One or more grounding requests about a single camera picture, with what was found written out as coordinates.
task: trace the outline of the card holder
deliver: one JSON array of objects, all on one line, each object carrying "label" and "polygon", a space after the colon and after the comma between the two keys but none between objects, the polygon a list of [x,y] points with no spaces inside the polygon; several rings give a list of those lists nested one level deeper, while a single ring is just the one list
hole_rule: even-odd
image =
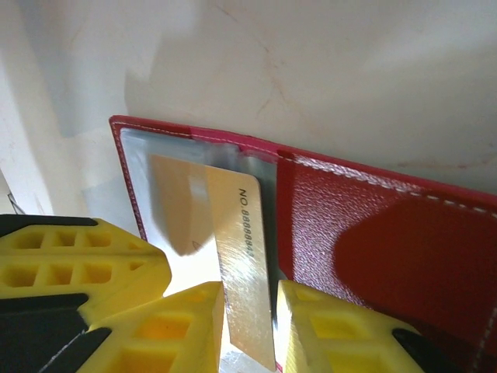
[{"label": "card holder", "polygon": [[466,371],[495,371],[496,196],[240,134],[133,117],[110,123],[149,242],[141,200],[151,193],[127,131],[144,146],[157,137],[175,158],[257,176],[271,263],[277,253],[285,277],[411,323]]},{"label": "card holder", "polygon": [[[231,360],[240,361],[240,356],[247,360],[233,369],[275,371],[271,310],[276,309],[279,273],[276,163],[235,145],[130,128],[121,131],[120,142],[142,238],[162,249],[171,267],[172,281],[165,295],[222,280],[227,318],[221,371],[230,354]],[[267,263],[273,265],[271,270]],[[261,365],[249,368],[250,362],[255,363],[249,357]]]}]

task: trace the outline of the metallic card surface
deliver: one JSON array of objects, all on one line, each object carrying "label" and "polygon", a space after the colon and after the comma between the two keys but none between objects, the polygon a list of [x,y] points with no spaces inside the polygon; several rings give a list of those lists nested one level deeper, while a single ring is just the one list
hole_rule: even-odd
[{"label": "metallic card surface", "polygon": [[161,155],[151,155],[150,163],[155,224],[169,241],[161,246],[172,272],[165,295],[220,281],[205,166]]},{"label": "metallic card surface", "polygon": [[153,155],[151,166],[169,242],[193,254],[212,235],[204,165]]},{"label": "metallic card surface", "polygon": [[276,368],[259,182],[205,168],[231,343]]}]

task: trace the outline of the red leather flap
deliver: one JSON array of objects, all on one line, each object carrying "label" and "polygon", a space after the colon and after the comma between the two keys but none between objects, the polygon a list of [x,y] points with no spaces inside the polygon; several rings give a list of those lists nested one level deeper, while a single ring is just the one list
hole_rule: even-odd
[{"label": "red leather flap", "polygon": [[497,366],[497,197],[240,134],[113,117],[130,127],[231,143],[278,161],[280,267],[291,279],[418,327],[467,371]]}]

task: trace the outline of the wallet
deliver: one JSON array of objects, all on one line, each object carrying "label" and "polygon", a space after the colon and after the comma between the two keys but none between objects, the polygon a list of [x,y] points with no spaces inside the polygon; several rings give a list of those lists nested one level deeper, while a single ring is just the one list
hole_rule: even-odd
[{"label": "wallet", "polygon": [[464,371],[495,372],[497,196],[242,134],[109,122],[143,239],[161,234],[140,152],[250,173],[280,278],[410,323]]}]

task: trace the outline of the yellow plastic block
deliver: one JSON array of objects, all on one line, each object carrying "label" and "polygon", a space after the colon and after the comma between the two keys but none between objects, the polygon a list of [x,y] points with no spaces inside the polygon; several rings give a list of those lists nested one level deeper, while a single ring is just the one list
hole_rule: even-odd
[{"label": "yellow plastic block", "polygon": [[111,316],[112,333],[78,373],[217,373],[224,292],[207,282]]},{"label": "yellow plastic block", "polygon": [[0,298],[85,293],[87,323],[161,298],[164,253],[95,219],[96,226],[30,225],[0,238]]},{"label": "yellow plastic block", "polygon": [[422,373],[392,336],[412,326],[293,281],[280,281],[284,373]]}]

